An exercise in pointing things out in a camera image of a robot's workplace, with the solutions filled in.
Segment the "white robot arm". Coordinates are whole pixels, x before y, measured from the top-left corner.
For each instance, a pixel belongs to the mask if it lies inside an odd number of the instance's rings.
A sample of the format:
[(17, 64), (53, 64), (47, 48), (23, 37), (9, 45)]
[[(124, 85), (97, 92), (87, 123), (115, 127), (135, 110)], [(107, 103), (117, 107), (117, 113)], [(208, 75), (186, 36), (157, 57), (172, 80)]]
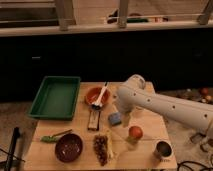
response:
[(139, 106), (213, 138), (213, 105), (149, 93), (145, 86), (144, 78), (138, 74), (123, 82), (116, 91), (117, 110), (128, 116), (135, 106)]

